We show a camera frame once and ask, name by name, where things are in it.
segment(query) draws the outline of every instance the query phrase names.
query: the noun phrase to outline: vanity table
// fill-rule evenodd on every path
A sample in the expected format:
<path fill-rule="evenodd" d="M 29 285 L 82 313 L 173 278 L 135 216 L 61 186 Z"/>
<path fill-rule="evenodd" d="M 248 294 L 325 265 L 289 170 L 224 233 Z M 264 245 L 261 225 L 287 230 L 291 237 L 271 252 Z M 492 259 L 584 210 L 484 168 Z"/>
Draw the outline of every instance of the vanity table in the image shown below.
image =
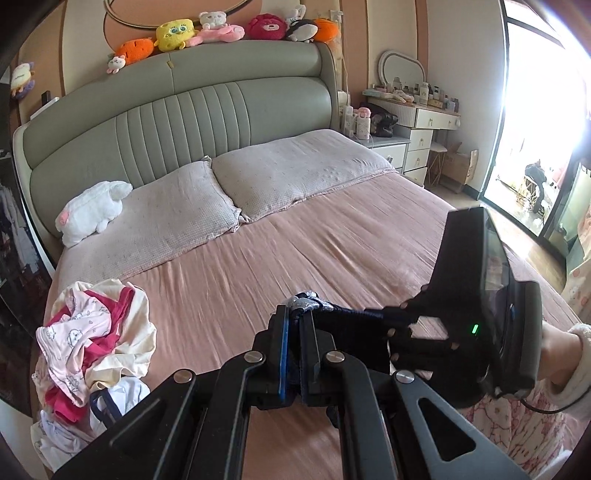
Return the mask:
<path fill-rule="evenodd" d="M 378 64 L 378 75 L 383 85 L 391 83 L 395 77 L 400 78 L 403 85 L 420 85 L 425 81 L 425 70 L 421 63 L 394 50 L 382 54 Z M 398 117 L 394 134 L 409 140 L 401 172 L 415 182 L 423 184 L 427 174 L 433 131 L 457 130 L 460 127 L 459 113 L 428 105 L 402 103 L 393 99 L 367 98 L 369 103 L 378 105 Z"/>

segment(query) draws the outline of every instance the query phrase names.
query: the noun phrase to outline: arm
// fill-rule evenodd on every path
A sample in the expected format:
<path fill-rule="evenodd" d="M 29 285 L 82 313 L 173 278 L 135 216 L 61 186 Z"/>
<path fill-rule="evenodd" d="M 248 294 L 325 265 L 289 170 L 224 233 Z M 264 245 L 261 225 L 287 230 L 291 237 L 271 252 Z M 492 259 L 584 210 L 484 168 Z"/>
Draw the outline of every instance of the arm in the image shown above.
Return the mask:
<path fill-rule="evenodd" d="M 548 398 L 563 407 L 591 386 L 591 326 L 580 323 L 562 332 L 544 322 L 540 358 L 540 380 Z M 591 393 L 566 410 L 579 420 L 591 417 Z"/>

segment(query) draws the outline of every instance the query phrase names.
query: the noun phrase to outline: bag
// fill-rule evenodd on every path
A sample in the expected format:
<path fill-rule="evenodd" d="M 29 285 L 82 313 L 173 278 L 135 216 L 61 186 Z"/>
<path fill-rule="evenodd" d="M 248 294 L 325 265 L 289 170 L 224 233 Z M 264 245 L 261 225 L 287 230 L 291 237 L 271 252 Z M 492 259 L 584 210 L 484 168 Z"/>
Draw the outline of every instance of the bag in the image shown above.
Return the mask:
<path fill-rule="evenodd" d="M 394 125 L 398 123 L 398 116 L 388 112 L 374 103 L 361 102 L 361 106 L 371 111 L 369 133 L 375 137 L 391 138 L 394 136 Z"/>

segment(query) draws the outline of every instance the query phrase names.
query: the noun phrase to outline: sliding glass door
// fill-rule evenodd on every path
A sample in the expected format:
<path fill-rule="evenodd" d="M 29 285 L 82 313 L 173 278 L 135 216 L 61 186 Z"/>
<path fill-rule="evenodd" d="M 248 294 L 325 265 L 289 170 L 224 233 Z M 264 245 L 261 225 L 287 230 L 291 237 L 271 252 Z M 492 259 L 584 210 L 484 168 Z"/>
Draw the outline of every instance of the sliding glass door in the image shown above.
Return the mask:
<path fill-rule="evenodd" d="M 505 5 L 505 124 L 484 198 L 539 236 L 564 197 L 560 189 L 584 128 L 585 84 L 549 26 L 524 5 Z"/>

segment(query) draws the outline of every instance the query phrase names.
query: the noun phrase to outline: white clothing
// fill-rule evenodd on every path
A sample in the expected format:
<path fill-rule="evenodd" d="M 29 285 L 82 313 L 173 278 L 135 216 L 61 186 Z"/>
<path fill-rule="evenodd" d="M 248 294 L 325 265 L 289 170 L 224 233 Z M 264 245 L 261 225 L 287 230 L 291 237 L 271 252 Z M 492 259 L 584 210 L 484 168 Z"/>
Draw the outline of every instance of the white clothing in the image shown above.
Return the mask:
<path fill-rule="evenodd" d="M 109 393 L 121 414 L 125 415 L 148 396 L 150 389 L 137 378 L 123 377 L 117 385 L 109 389 Z M 105 406 L 102 400 L 98 401 L 98 405 L 101 409 Z M 39 458 L 52 472 L 106 430 L 92 412 L 86 420 L 86 423 L 88 422 L 89 425 L 85 428 L 88 433 L 86 433 L 82 427 L 77 428 L 61 422 L 53 413 L 40 411 L 40 421 L 31 426 L 31 440 Z"/>
<path fill-rule="evenodd" d="M 569 332 L 575 333 L 583 341 L 583 356 L 581 357 L 579 366 L 574 371 L 573 376 L 566 384 L 564 390 L 560 393 L 556 393 L 550 381 L 545 381 L 546 395 L 559 408 L 579 398 L 591 386 L 591 325 L 579 323 L 573 326 Z M 579 402 L 568 408 L 566 412 L 578 420 L 585 421 L 591 419 L 591 393 L 585 395 Z M 558 457 L 535 480 L 551 480 L 566 460 L 568 460 L 570 454 L 571 452 L 569 450 L 560 452 Z"/>

